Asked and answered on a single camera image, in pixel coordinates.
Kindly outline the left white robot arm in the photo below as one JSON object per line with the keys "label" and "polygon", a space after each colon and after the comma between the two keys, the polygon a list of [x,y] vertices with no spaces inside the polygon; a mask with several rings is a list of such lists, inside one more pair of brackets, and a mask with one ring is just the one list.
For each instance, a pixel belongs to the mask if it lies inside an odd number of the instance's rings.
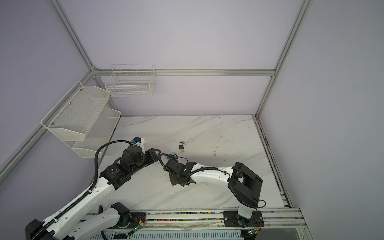
{"label": "left white robot arm", "polygon": [[141,143],[130,144],[112,165],[101,173],[96,172],[90,187],[74,200],[43,221],[31,221],[26,226],[26,239],[85,240],[110,227],[136,228],[141,225],[145,215],[133,217],[131,211],[120,202],[107,209],[100,208],[98,215],[85,222],[81,223],[80,220],[103,199],[128,182],[133,174],[157,162],[160,155],[161,151],[157,149],[144,151]]}

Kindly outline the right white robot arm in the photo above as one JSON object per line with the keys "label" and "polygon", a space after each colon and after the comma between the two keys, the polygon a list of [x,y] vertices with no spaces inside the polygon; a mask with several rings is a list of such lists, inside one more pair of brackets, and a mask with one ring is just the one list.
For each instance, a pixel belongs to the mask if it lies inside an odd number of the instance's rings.
{"label": "right white robot arm", "polygon": [[173,186],[207,183],[228,187],[239,203],[235,214],[238,226],[244,228],[251,223],[253,213],[261,201],[263,180],[243,163],[220,168],[196,162],[182,164],[176,159],[169,159],[166,164],[162,163],[162,166],[169,173]]}

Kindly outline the lower white mesh shelf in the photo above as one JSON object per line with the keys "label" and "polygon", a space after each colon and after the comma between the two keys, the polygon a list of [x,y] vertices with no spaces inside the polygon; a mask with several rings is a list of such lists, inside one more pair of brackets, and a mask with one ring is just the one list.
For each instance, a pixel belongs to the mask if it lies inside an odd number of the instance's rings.
{"label": "lower white mesh shelf", "polygon": [[75,142],[72,150],[83,159],[93,159],[97,149],[111,139],[121,112],[104,108],[83,142]]}

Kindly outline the white mesh shelf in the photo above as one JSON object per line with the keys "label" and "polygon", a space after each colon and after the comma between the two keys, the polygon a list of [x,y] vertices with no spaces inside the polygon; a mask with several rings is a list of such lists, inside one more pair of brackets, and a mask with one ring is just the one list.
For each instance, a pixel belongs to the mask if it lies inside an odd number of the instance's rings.
{"label": "white mesh shelf", "polygon": [[106,106],[110,92],[76,82],[41,120],[63,142],[83,142]]}
{"label": "white mesh shelf", "polygon": [[93,159],[97,149],[111,139],[121,112],[104,108],[83,142],[75,142],[72,150],[83,159]]}

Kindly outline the upper white mesh shelf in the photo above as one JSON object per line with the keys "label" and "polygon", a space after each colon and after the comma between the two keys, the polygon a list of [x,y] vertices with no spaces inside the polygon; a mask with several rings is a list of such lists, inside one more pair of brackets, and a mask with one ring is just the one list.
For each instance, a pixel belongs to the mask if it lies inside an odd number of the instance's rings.
{"label": "upper white mesh shelf", "polygon": [[83,142],[106,106],[110,92],[76,82],[41,120],[63,142]]}

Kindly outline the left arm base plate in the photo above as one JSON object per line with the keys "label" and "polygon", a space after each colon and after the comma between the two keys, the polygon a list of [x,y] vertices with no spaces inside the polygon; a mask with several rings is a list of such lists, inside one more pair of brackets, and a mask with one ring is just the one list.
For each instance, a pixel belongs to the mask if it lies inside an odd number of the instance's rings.
{"label": "left arm base plate", "polygon": [[109,227],[109,229],[133,229],[140,221],[145,221],[146,215],[145,212],[131,212],[120,219],[116,225]]}

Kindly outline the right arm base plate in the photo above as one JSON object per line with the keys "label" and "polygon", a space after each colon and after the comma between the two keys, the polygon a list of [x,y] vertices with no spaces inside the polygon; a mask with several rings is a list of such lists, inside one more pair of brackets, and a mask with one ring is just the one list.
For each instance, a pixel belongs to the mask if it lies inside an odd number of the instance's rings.
{"label": "right arm base plate", "polygon": [[225,227],[264,227],[264,218],[261,211],[253,211],[250,219],[241,217],[237,211],[224,211],[224,224]]}

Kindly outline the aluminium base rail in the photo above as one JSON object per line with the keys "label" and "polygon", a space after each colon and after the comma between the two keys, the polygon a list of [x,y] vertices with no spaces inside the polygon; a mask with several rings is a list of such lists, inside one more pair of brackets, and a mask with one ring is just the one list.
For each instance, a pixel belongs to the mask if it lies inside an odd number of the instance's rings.
{"label": "aluminium base rail", "polygon": [[[143,220],[146,230],[198,230],[240,229],[237,209],[131,211],[132,221]],[[308,225],[299,209],[260,209],[245,229],[307,229]]]}

